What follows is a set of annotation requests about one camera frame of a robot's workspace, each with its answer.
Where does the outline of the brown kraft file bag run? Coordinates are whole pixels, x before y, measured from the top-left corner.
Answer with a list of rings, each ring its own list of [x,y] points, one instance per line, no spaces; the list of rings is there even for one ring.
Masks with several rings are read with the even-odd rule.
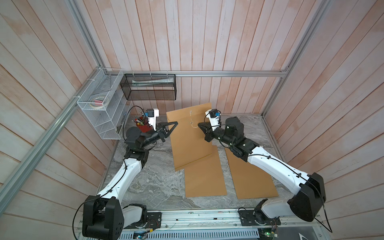
[[[212,144],[205,141],[205,134],[198,127],[211,108],[212,105],[206,103],[167,112],[168,122],[178,123],[170,135],[176,171],[212,153]]]

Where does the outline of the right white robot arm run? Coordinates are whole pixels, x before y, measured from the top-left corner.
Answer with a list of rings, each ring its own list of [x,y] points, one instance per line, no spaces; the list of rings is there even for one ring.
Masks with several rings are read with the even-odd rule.
[[[252,164],[282,183],[294,195],[281,201],[261,201],[255,211],[263,223],[266,218],[295,215],[312,222],[320,209],[324,208],[326,192],[324,179],[317,173],[308,175],[270,155],[263,147],[244,135],[244,124],[237,118],[226,119],[221,123],[218,114],[206,113],[208,122],[192,124],[187,127],[185,117],[173,117],[167,114],[168,122],[175,127],[171,132],[174,161],[183,160],[184,164],[175,164],[176,170],[206,164],[213,156],[213,139],[230,150],[238,159]]]

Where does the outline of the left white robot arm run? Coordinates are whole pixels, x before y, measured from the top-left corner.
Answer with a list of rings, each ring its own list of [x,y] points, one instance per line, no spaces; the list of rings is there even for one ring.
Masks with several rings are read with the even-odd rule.
[[[83,208],[82,235],[97,240],[117,240],[123,229],[133,225],[138,229],[149,229],[147,207],[129,204],[122,207],[120,199],[125,195],[134,178],[147,163],[150,149],[148,145],[164,142],[177,127],[177,122],[158,123],[155,129],[146,133],[138,127],[126,132],[127,145],[121,168],[95,196],[88,196]]]

